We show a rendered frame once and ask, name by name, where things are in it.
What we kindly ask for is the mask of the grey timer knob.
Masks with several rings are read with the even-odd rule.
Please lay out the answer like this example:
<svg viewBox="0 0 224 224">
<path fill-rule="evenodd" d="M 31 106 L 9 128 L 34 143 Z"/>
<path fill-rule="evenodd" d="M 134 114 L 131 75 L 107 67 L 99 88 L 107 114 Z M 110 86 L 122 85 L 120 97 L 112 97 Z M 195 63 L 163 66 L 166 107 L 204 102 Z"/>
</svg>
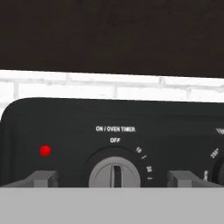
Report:
<svg viewBox="0 0 224 224">
<path fill-rule="evenodd" d="M 138 169 L 123 157 L 107 157 L 90 172 L 89 187 L 140 187 Z"/>
</svg>

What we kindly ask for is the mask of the black toaster oven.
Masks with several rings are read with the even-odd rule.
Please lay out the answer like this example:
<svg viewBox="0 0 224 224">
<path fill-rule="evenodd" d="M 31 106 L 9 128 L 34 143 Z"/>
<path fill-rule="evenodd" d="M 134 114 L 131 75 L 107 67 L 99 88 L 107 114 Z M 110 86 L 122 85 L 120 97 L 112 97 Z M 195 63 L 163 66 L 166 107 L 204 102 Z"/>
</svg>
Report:
<svg viewBox="0 0 224 224">
<path fill-rule="evenodd" d="M 0 187 L 35 171 L 57 171 L 58 187 L 89 187 L 110 157 L 133 163 L 140 187 L 168 187 L 168 171 L 217 184 L 224 103 L 25 98 L 0 119 Z"/>
</svg>

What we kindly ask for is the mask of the dark wooden wall cupboard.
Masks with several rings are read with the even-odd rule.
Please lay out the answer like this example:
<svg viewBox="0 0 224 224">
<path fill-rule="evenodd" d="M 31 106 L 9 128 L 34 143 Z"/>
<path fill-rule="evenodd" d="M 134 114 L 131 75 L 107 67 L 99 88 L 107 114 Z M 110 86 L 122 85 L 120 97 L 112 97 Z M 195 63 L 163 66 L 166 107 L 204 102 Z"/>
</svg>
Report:
<svg viewBox="0 0 224 224">
<path fill-rule="evenodd" d="M 224 0 L 0 0 L 0 69 L 224 77 Z"/>
</svg>

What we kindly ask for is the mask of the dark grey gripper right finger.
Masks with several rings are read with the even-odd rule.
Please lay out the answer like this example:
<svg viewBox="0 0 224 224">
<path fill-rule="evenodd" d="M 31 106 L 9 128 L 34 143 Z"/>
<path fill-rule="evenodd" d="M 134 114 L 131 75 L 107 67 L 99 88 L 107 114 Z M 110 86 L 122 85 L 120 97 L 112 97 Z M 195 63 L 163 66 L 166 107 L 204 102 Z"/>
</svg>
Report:
<svg viewBox="0 0 224 224">
<path fill-rule="evenodd" d="M 198 178 L 191 171 L 168 171 L 167 173 L 168 187 L 214 187 L 223 188 L 223 185 L 218 185 Z"/>
</svg>

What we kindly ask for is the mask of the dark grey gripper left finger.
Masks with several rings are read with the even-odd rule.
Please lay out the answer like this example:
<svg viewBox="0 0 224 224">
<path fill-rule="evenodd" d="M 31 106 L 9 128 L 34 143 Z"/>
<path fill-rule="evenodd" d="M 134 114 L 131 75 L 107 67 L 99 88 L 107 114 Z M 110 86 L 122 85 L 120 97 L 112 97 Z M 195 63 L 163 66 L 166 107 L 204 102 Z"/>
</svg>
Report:
<svg viewBox="0 0 224 224">
<path fill-rule="evenodd" d="M 25 179 L 2 185 L 2 187 L 58 187 L 57 171 L 35 171 Z"/>
</svg>

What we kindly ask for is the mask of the dark temperature knob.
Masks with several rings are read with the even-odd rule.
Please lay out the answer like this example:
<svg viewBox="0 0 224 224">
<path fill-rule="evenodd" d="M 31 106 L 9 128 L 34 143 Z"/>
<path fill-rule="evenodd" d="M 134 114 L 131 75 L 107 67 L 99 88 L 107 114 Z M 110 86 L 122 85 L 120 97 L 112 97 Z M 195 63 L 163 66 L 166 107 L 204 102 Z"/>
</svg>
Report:
<svg viewBox="0 0 224 224">
<path fill-rule="evenodd" d="M 216 166 L 214 180 L 217 184 L 224 186 L 224 162 Z"/>
</svg>

